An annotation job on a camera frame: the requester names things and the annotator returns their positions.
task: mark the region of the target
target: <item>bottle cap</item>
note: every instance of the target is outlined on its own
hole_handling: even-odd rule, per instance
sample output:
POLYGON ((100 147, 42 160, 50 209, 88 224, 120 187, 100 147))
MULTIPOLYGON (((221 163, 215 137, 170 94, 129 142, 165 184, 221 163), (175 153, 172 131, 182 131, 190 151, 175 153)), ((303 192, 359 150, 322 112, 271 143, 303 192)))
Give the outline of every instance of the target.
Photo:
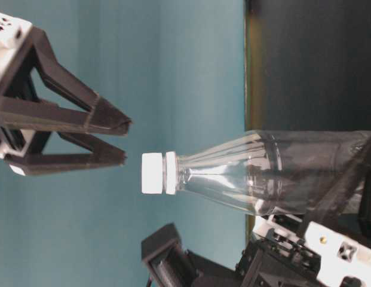
POLYGON ((167 169, 167 186, 165 189, 166 194, 176 193, 176 153, 174 151, 165 154, 165 164, 167 169))
POLYGON ((151 152, 142 155, 142 193, 161 194, 162 154, 151 152))

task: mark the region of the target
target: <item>plastic bottle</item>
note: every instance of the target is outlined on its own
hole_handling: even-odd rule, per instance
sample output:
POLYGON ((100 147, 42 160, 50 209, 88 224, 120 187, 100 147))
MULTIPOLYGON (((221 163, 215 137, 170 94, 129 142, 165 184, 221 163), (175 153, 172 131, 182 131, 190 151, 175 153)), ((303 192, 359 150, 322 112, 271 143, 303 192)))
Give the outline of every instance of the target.
POLYGON ((371 132, 251 131, 203 152, 142 155, 142 192, 189 191, 252 215, 302 214, 371 132))

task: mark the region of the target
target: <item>robotic arm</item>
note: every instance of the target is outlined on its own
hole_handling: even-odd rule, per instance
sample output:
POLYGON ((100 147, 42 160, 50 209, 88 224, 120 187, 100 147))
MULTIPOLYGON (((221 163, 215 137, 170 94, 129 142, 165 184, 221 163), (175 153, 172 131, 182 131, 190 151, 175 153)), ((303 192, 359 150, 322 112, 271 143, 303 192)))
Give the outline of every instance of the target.
POLYGON ((173 224, 142 242, 142 260, 160 287, 371 287, 371 138, 306 214, 257 217, 235 271, 184 252, 173 224), (343 211, 363 180, 349 228, 343 211))
POLYGON ((95 169, 124 163, 124 151, 91 133, 125 135, 131 120, 61 66, 46 33, 0 13, 0 158, 21 175, 95 169), (52 91, 82 111, 38 97, 36 69, 52 91), (44 155, 52 132, 90 152, 44 155))

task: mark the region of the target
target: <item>teal wall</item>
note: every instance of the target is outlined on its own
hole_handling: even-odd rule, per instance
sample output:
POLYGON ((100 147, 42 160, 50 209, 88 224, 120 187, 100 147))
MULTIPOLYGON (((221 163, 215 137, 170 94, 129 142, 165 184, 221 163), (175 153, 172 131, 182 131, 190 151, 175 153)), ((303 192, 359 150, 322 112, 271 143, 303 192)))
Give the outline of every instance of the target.
MULTIPOLYGON (((0 1, 0 11, 45 29, 61 64, 134 122, 126 138, 103 137, 127 151, 122 168, 23 178, 0 161, 0 286, 144 286, 140 242, 173 221, 187 248, 234 266, 244 215, 189 194, 141 195, 140 157, 195 152, 244 131, 242 6, 0 1)), ((54 138, 48 150, 75 148, 54 138)))

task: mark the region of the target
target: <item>screw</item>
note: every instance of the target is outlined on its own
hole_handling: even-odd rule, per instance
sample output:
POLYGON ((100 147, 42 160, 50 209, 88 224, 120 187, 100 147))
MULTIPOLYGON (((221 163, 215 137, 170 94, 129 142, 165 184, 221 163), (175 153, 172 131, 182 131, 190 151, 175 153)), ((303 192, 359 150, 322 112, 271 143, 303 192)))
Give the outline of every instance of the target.
POLYGON ((327 238, 326 238, 326 236, 322 236, 321 238, 319 238, 319 241, 320 241, 320 243, 322 243, 322 244, 326 244, 326 243, 327 243, 327 238))

